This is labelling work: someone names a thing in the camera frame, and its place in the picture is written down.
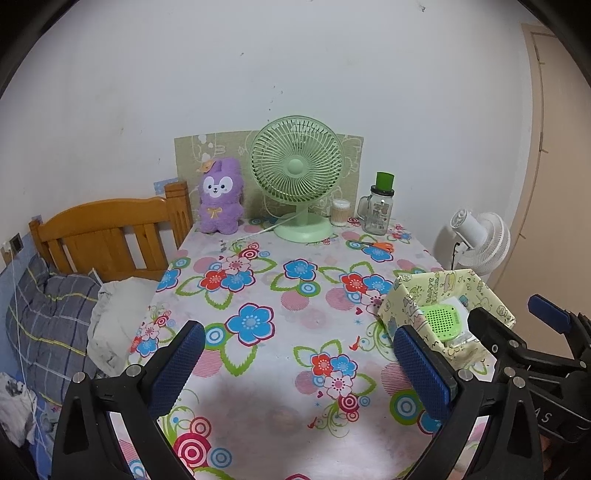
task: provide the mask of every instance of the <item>white pillow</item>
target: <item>white pillow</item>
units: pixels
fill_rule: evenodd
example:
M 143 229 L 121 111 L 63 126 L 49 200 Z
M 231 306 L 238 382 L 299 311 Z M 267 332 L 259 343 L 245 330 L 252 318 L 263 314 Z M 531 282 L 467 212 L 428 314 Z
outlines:
M 103 284 L 88 328 L 88 356 L 110 377 L 121 375 L 129 347 L 158 282 L 131 277 Z

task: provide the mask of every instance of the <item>door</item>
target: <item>door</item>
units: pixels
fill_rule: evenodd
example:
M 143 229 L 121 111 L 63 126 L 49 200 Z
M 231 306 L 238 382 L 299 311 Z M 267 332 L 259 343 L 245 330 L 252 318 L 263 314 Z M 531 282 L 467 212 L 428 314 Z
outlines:
M 539 69 L 532 76 L 541 79 L 539 161 L 525 221 L 494 291 L 530 348 L 572 358 L 564 337 L 529 314 L 527 301 L 539 293 L 591 317 L 591 88 L 558 39 L 532 39 Z

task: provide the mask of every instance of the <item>glass jar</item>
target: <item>glass jar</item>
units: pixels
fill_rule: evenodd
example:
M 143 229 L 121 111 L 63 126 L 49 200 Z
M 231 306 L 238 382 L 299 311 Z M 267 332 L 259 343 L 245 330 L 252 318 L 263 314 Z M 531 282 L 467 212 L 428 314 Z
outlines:
M 375 185 L 371 187 L 371 195 L 361 197 L 357 207 L 363 230 L 370 235 L 386 235 L 393 206 L 393 190 L 379 190 Z

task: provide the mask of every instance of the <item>wall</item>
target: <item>wall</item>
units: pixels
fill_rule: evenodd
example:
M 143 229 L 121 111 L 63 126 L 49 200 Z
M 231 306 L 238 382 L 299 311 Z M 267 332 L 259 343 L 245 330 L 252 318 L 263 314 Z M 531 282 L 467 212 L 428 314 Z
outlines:
M 462 206 L 511 221 L 531 129 L 521 21 L 517 0 L 80 0 L 0 99 L 0 239 L 152 195 L 176 176 L 175 137 L 292 113 L 365 137 L 359 193 L 395 173 L 426 248 Z

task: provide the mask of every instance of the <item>green desk fan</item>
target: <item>green desk fan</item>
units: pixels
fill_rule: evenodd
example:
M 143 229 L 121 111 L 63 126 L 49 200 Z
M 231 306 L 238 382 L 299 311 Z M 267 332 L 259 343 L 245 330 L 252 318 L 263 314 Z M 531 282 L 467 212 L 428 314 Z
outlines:
M 335 133 L 305 116 L 286 116 L 263 128 L 251 148 L 251 171 L 263 194 L 295 205 L 277 220 L 275 233 L 291 242 L 320 242 L 332 234 L 328 218 L 310 204 L 336 187 L 345 155 Z

